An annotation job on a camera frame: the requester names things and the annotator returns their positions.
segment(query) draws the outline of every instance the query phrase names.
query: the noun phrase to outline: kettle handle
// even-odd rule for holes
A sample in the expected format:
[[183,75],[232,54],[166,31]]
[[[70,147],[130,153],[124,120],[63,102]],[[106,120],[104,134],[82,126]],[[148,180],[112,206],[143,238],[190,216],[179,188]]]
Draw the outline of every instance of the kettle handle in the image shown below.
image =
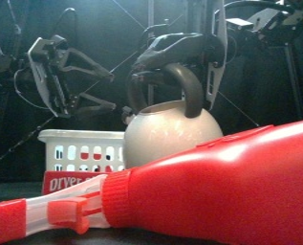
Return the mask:
[[[186,95],[186,117],[198,117],[203,105],[203,91],[196,75],[179,63],[170,63],[166,65],[163,72],[172,76],[183,89]],[[147,107],[146,98],[142,92],[142,82],[132,79],[130,79],[128,82],[128,102],[135,113]]]

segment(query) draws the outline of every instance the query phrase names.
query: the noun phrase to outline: red label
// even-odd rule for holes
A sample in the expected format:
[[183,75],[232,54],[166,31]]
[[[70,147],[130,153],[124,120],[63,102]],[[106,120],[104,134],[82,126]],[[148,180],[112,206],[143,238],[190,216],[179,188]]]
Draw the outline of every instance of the red label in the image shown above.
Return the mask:
[[91,179],[103,172],[47,171],[44,174],[43,195],[51,194]]
[[106,166],[106,172],[112,172],[112,167],[111,166]]
[[82,159],[82,160],[86,160],[87,158],[88,158],[88,153],[82,152],[82,153],[80,153],[80,159]]
[[95,153],[95,154],[94,154],[94,159],[95,159],[95,160],[100,160],[100,159],[102,159],[102,154]]

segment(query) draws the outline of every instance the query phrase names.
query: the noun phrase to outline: spray bottle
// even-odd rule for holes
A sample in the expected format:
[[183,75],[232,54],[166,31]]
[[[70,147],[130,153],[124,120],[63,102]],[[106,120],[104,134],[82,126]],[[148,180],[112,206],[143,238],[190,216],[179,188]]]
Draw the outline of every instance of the spray bottle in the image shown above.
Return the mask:
[[46,229],[83,234],[110,226],[234,244],[303,244],[303,122],[0,203],[0,243]]

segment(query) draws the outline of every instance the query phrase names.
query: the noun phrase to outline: black curtain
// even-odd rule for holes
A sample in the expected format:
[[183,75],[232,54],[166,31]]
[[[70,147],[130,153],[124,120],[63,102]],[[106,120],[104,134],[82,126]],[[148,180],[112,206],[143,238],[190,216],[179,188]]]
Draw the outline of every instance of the black curtain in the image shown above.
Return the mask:
[[[15,19],[7,0],[0,0],[0,48],[6,55],[26,59],[36,38],[50,38],[56,33],[67,38],[70,46],[115,74],[112,83],[102,81],[88,93],[116,103],[116,109],[87,120],[55,119],[44,129],[124,131],[120,116],[122,107],[128,105],[126,80],[136,59],[138,39],[148,26],[148,1],[11,0],[11,5]],[[59,21],[67,8],[76,10],[76,17],[70,12]],[[230,11],[227,16],[248,18],[254,12],[243,8],[243,11]],[[172,33],[184,31],[184,0],[155,0],[154,24],[164,23],[164,19],[171,23]],[[303,105],[303,34],[296,38],[292,50]],[[52,116],[18,96],[12,75],[0,77],[0,156]],[[22,95],[43,105],[30,76],[18,82]],[[68,82],[78,92],[94,83],[71,76]],[[171,88],[156,87],[155,102],[174,100],[178,94]],[[296,111],[284,47],[254,49],[227,65],[211,114],[224,133],[230,134],[267,124],[295,122],[300,120]],[[42,180],[46,146],[36,136],[38,133],[0,161],[2,176]]]

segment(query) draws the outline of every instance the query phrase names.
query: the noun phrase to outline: red bottle nozzle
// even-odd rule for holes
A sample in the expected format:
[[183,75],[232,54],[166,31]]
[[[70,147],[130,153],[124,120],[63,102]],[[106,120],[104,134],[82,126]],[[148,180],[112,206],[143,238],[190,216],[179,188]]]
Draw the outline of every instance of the red bottle nozzle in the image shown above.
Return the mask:
[[102,212],[102,209],[88,207],[88,202],[100,196],[99,192],[70,197],[47,203],[47,221],[48,224],[67,227],[79,234],[86,233],[90,228],[87,215]]
[[26,200],[0,203],[0,243],[26,237]]

